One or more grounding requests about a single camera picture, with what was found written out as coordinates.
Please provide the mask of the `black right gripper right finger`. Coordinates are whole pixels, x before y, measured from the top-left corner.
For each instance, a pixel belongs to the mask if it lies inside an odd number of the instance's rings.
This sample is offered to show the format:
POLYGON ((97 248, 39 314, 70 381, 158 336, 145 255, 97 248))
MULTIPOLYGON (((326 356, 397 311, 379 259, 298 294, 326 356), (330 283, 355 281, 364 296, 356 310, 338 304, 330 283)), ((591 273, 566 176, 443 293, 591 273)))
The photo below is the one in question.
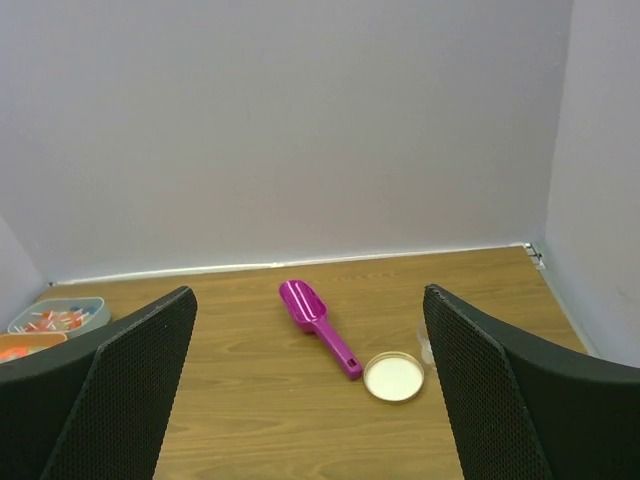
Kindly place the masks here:
POLYGON ((428 338, 467 479, 636 479, 639 370, 425 289, 428 338))

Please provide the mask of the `clear plastic jar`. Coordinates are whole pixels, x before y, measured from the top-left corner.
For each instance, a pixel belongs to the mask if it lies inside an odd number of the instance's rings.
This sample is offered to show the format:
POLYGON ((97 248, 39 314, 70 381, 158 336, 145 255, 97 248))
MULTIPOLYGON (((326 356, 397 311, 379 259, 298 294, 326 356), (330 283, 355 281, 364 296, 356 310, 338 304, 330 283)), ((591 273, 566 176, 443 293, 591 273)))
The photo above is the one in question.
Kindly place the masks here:
POLYGON ((420 346, 420 358, 422 363, 428 368, 433 368, 435 366, 435 360, 424 320, 421 320, 417 325, 417 340, 420 346))

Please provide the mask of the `magenta plastic scoop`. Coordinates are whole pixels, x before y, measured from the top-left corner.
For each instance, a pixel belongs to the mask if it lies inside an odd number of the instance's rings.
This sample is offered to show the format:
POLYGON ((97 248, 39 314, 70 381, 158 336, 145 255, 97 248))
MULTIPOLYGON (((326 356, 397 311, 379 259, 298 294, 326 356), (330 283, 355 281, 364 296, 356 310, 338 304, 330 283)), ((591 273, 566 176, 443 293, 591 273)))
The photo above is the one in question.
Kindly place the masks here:
POLYGON ((363 372, 360 361, 328 320, 328 307, 314 289, 298 279, 279 286, 279 295, 294 323, 307 334, 316 335, 350 380, 363 372))

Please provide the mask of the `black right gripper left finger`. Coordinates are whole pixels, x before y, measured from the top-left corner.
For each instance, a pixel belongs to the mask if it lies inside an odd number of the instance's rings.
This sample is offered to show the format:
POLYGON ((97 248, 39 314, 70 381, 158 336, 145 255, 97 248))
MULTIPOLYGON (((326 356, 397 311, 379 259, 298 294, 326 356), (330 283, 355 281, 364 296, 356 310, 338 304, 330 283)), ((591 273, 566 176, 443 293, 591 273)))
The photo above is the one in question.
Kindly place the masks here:
POLYGON ((1 366, 4 479, 151 479, 197 314, 181 286, 1 366))

